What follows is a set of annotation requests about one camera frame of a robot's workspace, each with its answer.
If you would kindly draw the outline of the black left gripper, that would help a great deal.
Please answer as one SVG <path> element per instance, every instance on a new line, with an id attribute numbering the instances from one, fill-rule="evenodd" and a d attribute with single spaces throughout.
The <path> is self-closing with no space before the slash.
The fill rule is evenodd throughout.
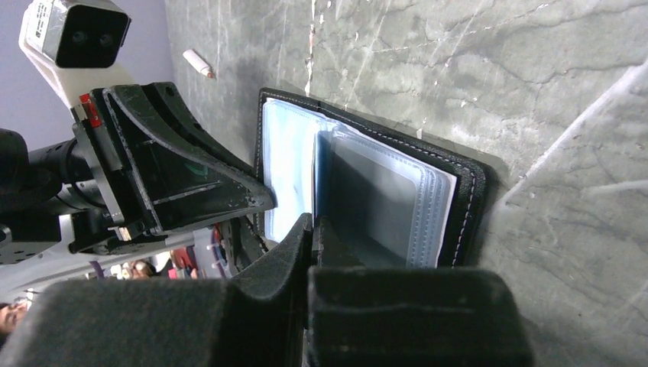
<path id="1" fill-rule="evenodd" d="M 172 82 L 102 91 L 105 127 L 134 184 L 147 230 L 171 234 L 274 208 L 271 190 L 252 167 L 196 120 Z M 156 252 L 160 236 L 122 242 L 75 138 L 29 151 L 16 131 L 1 130 L 1 264 L 17 265 L 63 239 L 69 255 Z"/>

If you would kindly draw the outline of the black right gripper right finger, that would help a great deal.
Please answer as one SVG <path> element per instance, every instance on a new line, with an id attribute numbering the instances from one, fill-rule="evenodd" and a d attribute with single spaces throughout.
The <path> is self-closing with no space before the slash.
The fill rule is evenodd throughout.
<path id="1" fill-rule="evenodd" d="M 479 268 L 369 268 L 328 218 L 313 230 L 311 366 L 532 366 L 514 296 Z"/>

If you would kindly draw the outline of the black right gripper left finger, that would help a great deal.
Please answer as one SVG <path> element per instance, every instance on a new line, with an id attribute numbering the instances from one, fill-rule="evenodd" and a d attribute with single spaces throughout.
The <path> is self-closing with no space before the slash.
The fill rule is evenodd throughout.
<path id="1" fill-rule="evenodd" d="M 298 366 L 313 221 L 233 278 L 63 281 L 1 350 L 3 366 Z"/>

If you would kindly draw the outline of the black leather card holder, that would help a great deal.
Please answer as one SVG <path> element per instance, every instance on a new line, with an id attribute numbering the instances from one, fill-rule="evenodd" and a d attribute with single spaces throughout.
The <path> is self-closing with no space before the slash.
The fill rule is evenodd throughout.
<path id="1" fill-rule="evenodd" d="M 493 183 L 486 164 L 279 89 L 259 93 L 257 134 L 254 170 L 276 200 L 254 216 L 267 239 L 308 213 L 368 266 L 466 263 Z"/>

